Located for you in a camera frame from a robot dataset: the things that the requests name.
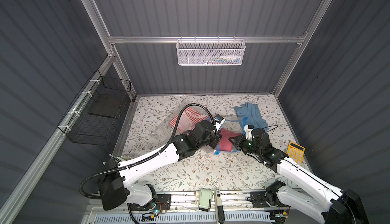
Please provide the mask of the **striped garment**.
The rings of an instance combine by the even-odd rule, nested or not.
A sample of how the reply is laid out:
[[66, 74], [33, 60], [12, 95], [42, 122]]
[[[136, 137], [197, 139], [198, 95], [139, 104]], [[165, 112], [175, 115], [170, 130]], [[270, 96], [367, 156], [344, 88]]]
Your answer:
[[187, 130], [192, 130], [196, 123], [207, 119], [209, 119], [208, 114], [193, 109], [192, 107], [186, 108], [179, 120], [176, 133], [182, 134]]

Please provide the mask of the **red garment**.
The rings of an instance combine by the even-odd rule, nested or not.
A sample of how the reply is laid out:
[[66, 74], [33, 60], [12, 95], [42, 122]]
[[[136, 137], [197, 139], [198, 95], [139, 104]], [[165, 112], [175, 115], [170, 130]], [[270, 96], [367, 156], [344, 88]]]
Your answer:
[[241, 136], [241, 133], [231, 132], [226, 129], [220, 130], [220, 135], [222, 136], [219, 144], [216, 147], [215, 155], [220, 154], [221, 152], [231, 152], [236, 153], [238, 149], [231, 143], [229, 140], [232, 137]]

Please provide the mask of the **blue tank top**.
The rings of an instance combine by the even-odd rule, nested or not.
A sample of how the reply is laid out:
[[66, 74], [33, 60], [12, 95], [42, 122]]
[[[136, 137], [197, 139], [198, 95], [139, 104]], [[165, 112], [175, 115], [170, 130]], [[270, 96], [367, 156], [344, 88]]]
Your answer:
[[262, 118], [257, 104], [244, 103], [241, 106], [235, 106], [234, 111], [240, 121], [243, 132], [246, 125], [254, 125], [255, 129], [268, 127], [266, 120]]

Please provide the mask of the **clear vacuum bag blue zipper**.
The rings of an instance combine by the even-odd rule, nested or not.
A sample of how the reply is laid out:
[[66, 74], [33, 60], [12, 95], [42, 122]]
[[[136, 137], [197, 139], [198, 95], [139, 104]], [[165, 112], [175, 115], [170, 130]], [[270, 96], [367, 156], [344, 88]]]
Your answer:
[[[203, 108], [208, 115], [206, 117], [192, 115], [193, 106]], [[168, 147], [171, 147], [182, 160], [193, 156], [196, 151], [206, 146], [218, 149], [223, 139], [221, 128], [224, 121], [225, 119], [219, 114], [213, 117], [203, 105], [188, 104], [171, 120], [172, 134], [167, 143], [157, 150], [157, 153], [162, 154]]]

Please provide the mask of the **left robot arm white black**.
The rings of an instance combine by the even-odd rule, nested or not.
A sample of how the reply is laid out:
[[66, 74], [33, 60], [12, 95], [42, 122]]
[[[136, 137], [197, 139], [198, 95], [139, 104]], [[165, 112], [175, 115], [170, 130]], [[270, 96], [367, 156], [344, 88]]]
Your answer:
[[175, 135], [167, 147], [161, 147], [133, 160], [117, 163], [110, 160], [99, 182], [99, 193], [103, 209], [113, 210], [122, 204], [135, 204], [145, 210], [153, 209], [158, 195], [152, 184], [138, 185], [136, 181], [163, 166], [192, 157], [199, 149], [215, 148], [222, 135], [218, 126], [210, 121], [196, 123], [193, 130]]

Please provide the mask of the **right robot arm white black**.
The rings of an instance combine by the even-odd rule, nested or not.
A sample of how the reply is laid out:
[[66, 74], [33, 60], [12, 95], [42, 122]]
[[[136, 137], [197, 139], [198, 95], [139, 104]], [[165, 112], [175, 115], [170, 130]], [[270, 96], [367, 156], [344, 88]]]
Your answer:
[[280, 204], [293, 207], [320, 224], [367, 224], [369, 222], [360, 196], [351, 189], [342, 190], [307, 171], [285, 152], [272, 146], [263, 129], [254, 129], [251, 139], [245, 134], [229, 138], [245, 155], [282, 175], [304, 193], [275, 181], [267, 187], [265, 199], [271, 207]]

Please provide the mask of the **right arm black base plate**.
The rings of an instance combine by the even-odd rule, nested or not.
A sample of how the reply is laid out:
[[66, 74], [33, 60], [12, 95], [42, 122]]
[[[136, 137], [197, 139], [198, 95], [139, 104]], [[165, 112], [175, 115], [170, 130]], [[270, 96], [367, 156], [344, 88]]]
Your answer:
[[275, 196], [272, 191], [255, 191], [249, 194], [247, 201], [252, 204], [253, 208], [274, 207]]

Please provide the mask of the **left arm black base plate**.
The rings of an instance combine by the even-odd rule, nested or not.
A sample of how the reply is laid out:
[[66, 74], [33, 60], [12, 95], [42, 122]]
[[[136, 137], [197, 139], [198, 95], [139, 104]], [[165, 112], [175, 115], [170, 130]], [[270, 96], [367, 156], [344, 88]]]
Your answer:
[[138, 204], [130, 204], [131, 211], [155, 211], [155, 210], [170, 210], [171, 208], [171, 194], [158, 194], [157, 200], [146, 207]]

